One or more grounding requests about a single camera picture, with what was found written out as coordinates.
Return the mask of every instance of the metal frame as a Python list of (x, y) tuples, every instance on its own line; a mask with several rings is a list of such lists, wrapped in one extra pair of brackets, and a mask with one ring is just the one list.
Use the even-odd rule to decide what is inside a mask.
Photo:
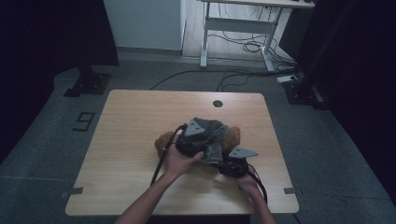
[(247, 20), (234, 20), (223, 18), (210, 18), (210, 2), (207, 2), (204, 26), (204, 42), (201, 49), (201, 63), (202, 68), (206, 68), (207, 61), (207, 32), (213, 31), (229, 31), (239, 33), (253, 33), (261, 35), (269, 35), (266, 39), (264, 48), (262, 48), (262, 57), (264, 58), (265, 65), (269, 72), (275, 72), (272, 65), (272, 57), (269, 53), (271, 42), (274, 38), (276, 27), (279, 22), (280, 15), (283, 7), (280, 7), (276, 13), (276, 18), (273, 21), (247, 21)]

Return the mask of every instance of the right hand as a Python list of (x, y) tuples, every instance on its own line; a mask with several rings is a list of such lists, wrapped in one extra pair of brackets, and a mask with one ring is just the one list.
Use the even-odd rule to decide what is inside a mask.
[(204, 156), (204, 152), (197, 153), (193, 158), (181, 154), (176, 148), (177, 139), (178, 134), (173, 139), (173, 144), (169, 147), (166, 154), (164, 171), (166, 175), (174, 179), (183, 175), (193, 163), (199, 161)]
[[(248, 167), (249, 171), (253, 174), (255, 174), (255, 171), (251, 165)], [(257, 185), (257, 182), (248, 174), (239, 177), (239, 178), (233, 178), (225, 175), (227, 179), (232, 179), (238, 186), (239, 188), (244, 191), (247, 196), (253, 196), (255, 193), (260, 193), (259, 187)]]

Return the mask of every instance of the tape mark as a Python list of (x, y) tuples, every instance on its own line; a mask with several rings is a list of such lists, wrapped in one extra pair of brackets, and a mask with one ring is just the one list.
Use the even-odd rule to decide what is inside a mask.
[(71, 189), (70, 191), (66, 191), (62, 193), (62, 198), (68, 198), (72, 194), (82, 194), (83, 188), (76, 188), (76, 189)]
[(285, 191), (285, 194), (303, 194), (303, 192), (301, 191), (301, 189), (298, 188), (287, 188), (287, 189), (283, 189)]
[(91, 126), (92, 120), (93, 120), (93, 116), (95, 116), (95, 113), (92, 112), (81, 112), (79, 113), (78, 119), (76, 120), (76, 122), (78, 123), (87, 123), (87, 126), (85, 126), (85, 128), (81, 129), (81, 128), (74, 128), (73, 131), (76, 132), (87, 132), (88, 129)]

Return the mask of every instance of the floor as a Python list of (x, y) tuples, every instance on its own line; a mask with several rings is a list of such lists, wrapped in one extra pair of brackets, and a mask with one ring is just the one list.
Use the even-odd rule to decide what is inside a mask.
[[(120, 54), (120, 67), (95, 66), (112, 78), (103, 95), (64, 97), (78, 70), (59, 74), (55, 90), (35, 122), (0, 165), (0, 223), (113, 223), (117, 217), (70, 217), (65, 212), (96, 124), (111, 90), (216, 91), (224, 72), (260, 72), (255, 63), (212, 61), (206, 70), (180, 56)], [(292, 184), (297, 214), (275, 214), (277, 223), (393, 224), (396, 209), (388, 194), (330, 111), (290, 105), (276, 78), (230, 77), (224, 91), (258, 92), (267, 103)], [(95, 116), (87, 132), (75, 132), (80, 112)], [(251, 223), (257, 223), (251, 217)]]
[[(204, 5), (201, 1), (187, 0), (187, 22), (185, 37), (183, 43), (183, 56), (185, 57), (200, 57), (201, 46), (204, 39), (204, 16), (207, 4)], [(234, 4), (211, 4), (210, 17), (218, 18), (231, 18), (240, 20), (252, 21), (272, 21), (278, 11), (277, 7), (256, 7), (248, 5), (234, 5)], [(276, 28), (275, 41), (271, 44), (273, 49), (282, 56), (288, 55), (277, 46), (277, 42), (285, 29), (291, 9), (285, 8), (282, 11), (279, 19), (279, 25)], [(253, 35), (254, 40), (257, 42), (265, 42), (265, 37), (262, 35)], [(240, 61), (253, 61), (262, 62), (262, 54), (257, 51), (257, 47), (248, 45), (244, 49), (244, 43), (252, 41), (252, 34), (235, 33), (235, 32), (221, 32), (209, 31), (208, 32), (208, 58), (216, 59), (232, 59)]]

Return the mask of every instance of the black stand leg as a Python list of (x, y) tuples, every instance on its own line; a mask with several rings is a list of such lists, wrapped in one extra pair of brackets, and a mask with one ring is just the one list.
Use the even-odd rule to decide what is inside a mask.
[(74, 85), (73, 89), (68, 89), (65, 97), (79, 97), (81, 94), (96, 94), (102, 95), (111, 79), (110, 74), (94, 73), (89, 65), (80, 66), (79, 79)]

